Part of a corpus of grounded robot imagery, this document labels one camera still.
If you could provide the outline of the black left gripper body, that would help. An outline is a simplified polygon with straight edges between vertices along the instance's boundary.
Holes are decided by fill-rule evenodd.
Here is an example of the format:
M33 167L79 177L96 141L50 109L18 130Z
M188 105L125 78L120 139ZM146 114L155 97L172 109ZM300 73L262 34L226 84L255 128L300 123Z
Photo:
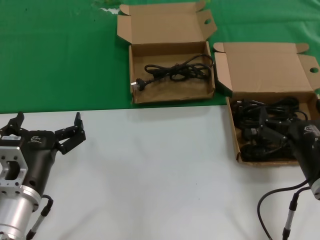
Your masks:
M57 154L57 138L54 132L47 130L22 129L21 152L28 167L23 185L44 194L51 168Z

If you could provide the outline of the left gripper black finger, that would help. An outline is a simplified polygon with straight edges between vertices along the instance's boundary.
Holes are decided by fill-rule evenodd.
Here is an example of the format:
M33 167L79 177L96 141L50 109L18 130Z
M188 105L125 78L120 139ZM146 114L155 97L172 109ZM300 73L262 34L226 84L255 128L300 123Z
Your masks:
M55 131L54 134L56 137L56 148L63 155L84 142L86 140L86 134L81 113L76 113L73 126L59 129Z
M7 125L0 129L1 136L18 136L22 137L28 133L28 130L22 128L22 123L25 119L24 114L20 111L16 117L11 118Z

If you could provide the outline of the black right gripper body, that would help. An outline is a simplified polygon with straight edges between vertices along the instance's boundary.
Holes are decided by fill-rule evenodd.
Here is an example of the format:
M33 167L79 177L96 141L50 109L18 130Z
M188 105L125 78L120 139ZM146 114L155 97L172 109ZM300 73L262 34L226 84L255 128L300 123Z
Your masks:
M312 186L320 178L320 122L292 123L288 129L288 140L309 186Z

